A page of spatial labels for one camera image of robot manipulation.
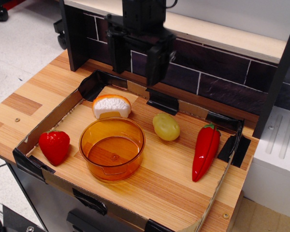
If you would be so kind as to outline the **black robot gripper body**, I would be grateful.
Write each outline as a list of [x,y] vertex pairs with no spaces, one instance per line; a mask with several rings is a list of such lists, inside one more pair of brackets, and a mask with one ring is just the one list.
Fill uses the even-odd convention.
[[111,47],[172,48],[176,36],[164,27],[165,0],[123,0],[122,16],[107,14],[107,40]]

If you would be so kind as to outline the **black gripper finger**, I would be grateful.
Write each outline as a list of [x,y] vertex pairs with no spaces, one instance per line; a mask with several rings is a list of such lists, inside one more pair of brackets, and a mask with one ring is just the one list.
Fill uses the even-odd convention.
[[161,82],[168,71],[169,63],[174,58],[174,46],[154,45],[147,51],[145,76],[147,86]]
[[131,66],[131,50],[123,37],[107,33],[107,43],[113,71],[122,73]]

